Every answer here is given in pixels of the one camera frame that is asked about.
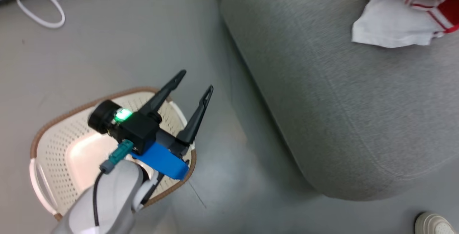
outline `shoe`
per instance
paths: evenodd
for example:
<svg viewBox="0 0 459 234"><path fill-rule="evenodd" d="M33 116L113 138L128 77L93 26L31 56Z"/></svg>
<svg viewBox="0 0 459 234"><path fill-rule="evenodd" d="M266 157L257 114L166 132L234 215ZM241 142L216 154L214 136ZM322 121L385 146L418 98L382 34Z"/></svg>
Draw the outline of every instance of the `shoe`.
<svg viewBox="0 0 459 234"><path fill-rule="evenodd" d="M438 214L425 212L418 216L415 234L458 234L445 218Z"/></svg>

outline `gray floor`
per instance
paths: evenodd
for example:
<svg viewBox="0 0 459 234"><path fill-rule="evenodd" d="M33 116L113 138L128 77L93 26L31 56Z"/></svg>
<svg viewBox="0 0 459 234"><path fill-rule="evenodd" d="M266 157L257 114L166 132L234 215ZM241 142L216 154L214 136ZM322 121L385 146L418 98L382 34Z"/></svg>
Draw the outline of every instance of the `gray floor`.
<svg viewBox="0 0 459 234"><path fill-rule="evenodd" d="M57 18L46 0L24 3ZM159 87L182 68L188 74L173 98L185 115L215 86L197 167L189 182L137 215L133 233L412 233L424 210L459 227L459 163L388 200L349 202L313 191L230 41L218 0L61 4L67 22L59 30L37 25L14 2L0 7L2 233L48 233L56 224L28 175L29 146L42 125L113 92Z"/></svg>

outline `laundry basket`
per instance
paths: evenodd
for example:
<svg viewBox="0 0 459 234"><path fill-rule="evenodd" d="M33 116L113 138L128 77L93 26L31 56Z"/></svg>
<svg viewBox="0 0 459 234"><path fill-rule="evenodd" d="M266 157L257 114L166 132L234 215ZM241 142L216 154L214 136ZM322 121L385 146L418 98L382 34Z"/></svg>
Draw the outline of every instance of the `laundry basket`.
<svg viewBox="0 0 459 234"><path fill-rule="evenodd" d="M121 107L137 111L158 89L139 87L95 100L46 124L36 134L30 150L30 180L33 189L47 211L57 220L62 218L79 195L94 184L99 165L116 149L117 142L87 126L87 117L102 100L113 100ZM160 127L170 134L177 133L187 124L182 111L168 97L159 109ZM153 169L138 163L151 176ZM190 170L185 180L164 176L145 206L164 198L183 185L191 176L196 164L195 146L192 144L184 159L190 160Z"/></svg>

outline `gray fabric upholstery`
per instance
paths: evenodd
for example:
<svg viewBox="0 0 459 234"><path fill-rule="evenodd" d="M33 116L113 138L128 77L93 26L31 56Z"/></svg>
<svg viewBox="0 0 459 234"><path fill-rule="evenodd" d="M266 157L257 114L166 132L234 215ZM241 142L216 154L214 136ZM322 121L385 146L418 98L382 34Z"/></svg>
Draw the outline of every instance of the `gray fabric upholstery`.
<svg viewBox="0 0 459 234"><path fill-rule="evenodd" d="M222 0L305 178L330 197L403 192L459 152L459 33L428 47L351 43L368 0Z"/></svg>

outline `cable connector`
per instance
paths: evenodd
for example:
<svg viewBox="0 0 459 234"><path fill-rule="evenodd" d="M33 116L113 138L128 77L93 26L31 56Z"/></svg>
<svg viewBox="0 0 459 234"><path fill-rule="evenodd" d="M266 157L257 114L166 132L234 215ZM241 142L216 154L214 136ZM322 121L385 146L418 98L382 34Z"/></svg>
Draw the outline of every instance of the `cable connector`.
<svg viewBox="0 0 459 234"><path fill-rule="evenodd" d="M122 159L126 157L134 148L134 143L129 140L124 140L118 144L118 148L113 151L108 159L100 164L99 169L105 174L109 174Z"/></svg>

